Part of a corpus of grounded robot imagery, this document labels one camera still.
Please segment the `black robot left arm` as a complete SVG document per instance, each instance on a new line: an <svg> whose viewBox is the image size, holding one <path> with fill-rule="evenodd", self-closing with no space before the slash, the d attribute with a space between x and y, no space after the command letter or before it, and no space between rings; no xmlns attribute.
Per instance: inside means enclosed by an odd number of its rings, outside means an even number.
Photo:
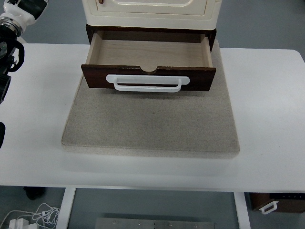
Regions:
<svg viewBox="0 0 305 229"><path fill-rule="evenodd" d="M25 49L18 38L33 25L48 5L47 0L6 0L0 16L0 101L8 92L11 76L24 63Z"/></svg>

